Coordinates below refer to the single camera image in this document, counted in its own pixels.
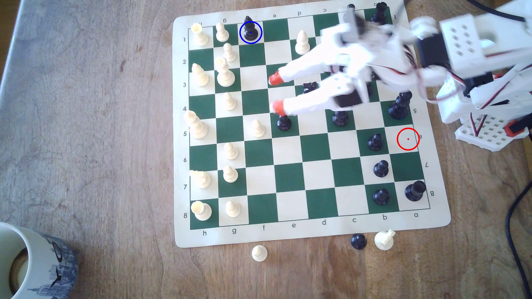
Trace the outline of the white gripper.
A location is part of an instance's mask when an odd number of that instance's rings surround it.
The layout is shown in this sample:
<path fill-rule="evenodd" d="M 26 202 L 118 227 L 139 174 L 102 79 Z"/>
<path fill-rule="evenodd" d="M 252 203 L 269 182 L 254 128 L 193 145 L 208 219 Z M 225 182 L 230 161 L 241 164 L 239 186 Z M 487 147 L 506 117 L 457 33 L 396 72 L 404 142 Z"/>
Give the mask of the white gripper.
<path fill-rule="evenodd" d="M 410 65 L 402 40 L 390 25 L 339 24 L 321 31 L 321 44 L 269 77 L 272 86 L 330 71 L 317 89 L 271 103 L 279 116 L 321 110 L 349 111 L 357 102 L 368 102 L 368 84 L 380 78 L 396 92 L 414 86 L 416 71 Z"/>

